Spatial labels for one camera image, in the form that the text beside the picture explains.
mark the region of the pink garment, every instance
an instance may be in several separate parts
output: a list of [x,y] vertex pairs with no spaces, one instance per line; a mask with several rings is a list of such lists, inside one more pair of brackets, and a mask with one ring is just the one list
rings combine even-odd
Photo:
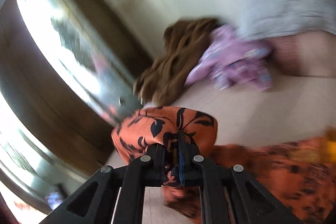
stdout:
[[229,24],[215,29],[211,39],[212,44],[189,73],[184,85],[209,77],[220,89],[245,82],[259,90],[272,87],[263,60],[272,51],[268,42],[243,41]]

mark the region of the purple cloth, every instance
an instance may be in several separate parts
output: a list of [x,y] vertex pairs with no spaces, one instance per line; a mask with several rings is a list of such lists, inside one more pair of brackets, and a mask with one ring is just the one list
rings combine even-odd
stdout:
[[215,29],[211,39],[212,44],[189,73],[184,85],[209,77],[219,89],[245,82],[259,90],[272,87],[263,60],[272,51],[269,43],[242,41],[229,24]]

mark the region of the orange cloth with black pattern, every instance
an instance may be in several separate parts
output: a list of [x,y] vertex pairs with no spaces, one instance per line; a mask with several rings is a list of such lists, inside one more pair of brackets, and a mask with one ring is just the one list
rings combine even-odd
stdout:
[[180,186],[177,132],[199,153],[225,167],[241,164],[306,224],[322,223],[336,201],[336,168],[326,152],[327,138],[247,149],[214,145],[217,121],[203,112],[157,107],[136,111],[112,132],[116,150],[126,163],[160,143],[167,148],[162,191],[165,205],[201,223],[198,188]]

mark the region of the triangular cutout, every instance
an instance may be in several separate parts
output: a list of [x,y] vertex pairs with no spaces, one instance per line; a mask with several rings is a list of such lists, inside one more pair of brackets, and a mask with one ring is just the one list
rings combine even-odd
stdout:
[[258,216],[264,216],[275,210],[275,207],[249,181],[245,185]]
[[67,210],[78,216],[85,217],[95,196],[96,190],[98,188],[98,182],[92,182],[85,190],[83,190],[78,197],[72,201]]

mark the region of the screw head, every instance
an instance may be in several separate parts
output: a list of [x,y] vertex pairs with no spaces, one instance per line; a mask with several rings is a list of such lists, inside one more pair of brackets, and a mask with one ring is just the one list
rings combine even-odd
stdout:
[[204,157],[201,156],[201,155],[196,155],[194,157],[194,161],[196,161],[196,162],[202,162],[203,160],[204,160]]
[[105,165],[100,169],[100,171],[104,174],[107,174],[112,171],[112,167],[109,165]]
[[143,162],[148,162],[151,160],[151,157],[149,155],[143,155],[141,156],[140,160]]
[[240,164],[236,164],[235,166],[233,166],[233,170],[235,172],[240,173],[240,172],[242,172],[244,170],[244,167],[242,167]]

